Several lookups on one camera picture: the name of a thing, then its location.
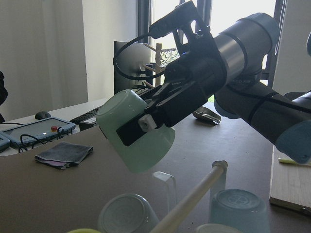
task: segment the folded cloth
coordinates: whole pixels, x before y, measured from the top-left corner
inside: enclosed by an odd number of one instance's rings
[[[56,168],[66,169],[70,165],[79,165],[93,151],[93,147],[60,142],[56,146],[35,156],[35,160]]]

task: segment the black keyboard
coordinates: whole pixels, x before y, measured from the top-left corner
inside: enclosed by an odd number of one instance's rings
[[[83,120],[87,120],[87,119],[95,116],[100,108],[101,108],[101,106],[98,108],[94,108],[91,111],[88,111],[87,113],[84,113],[81,116],[77,116],[76,118],[70,120],[70,122],[77,125],[79,122],[81,122]]]

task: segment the computer mouse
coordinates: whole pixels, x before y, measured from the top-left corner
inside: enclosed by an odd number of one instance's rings
[[[35,115],[35,119],[37,120],[42,120],[42,119],[49,118],[49,117],[51,117],[51,115],[45,111],[38,112]]]

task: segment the wooden board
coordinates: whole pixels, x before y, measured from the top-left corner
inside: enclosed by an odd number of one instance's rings
[[[274,147],[270,203],[301,212],[311,210],[311,166],[279,163],[280,157],[289,159]]]

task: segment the white wall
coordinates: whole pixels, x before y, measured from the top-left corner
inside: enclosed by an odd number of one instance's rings
[[[310,9],[310,0],[287,1],[273,83],[273,89],[281,94],[311,90],[311,57],[306,50]]]
[[[88,99],[113,95],[113,41],[137,36],[136,0],[83,0]]]
[[[6,120],[87,101],[82,0],[1,0]]]

